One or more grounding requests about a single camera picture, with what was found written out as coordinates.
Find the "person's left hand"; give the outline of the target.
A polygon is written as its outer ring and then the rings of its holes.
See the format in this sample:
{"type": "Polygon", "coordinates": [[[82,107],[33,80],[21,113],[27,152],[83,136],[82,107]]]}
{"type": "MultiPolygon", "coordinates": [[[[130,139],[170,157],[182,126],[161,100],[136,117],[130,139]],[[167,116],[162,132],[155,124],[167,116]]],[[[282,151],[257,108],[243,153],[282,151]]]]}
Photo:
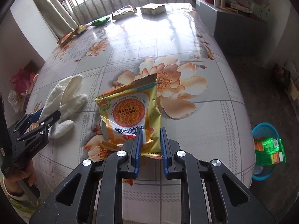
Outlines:
{"type": "Polygon", "coordinates": [[[23,179],[27,179],[30,186],[37,183],[36,171],[34,169],[32,160],[29,161],[24,170],[15,169],[9,178],[4,178],[4,183],[8,193],[12,194],[13,196],[19,196],[23,194],[23,190],[18,184],[18,181],[23,179]]]}

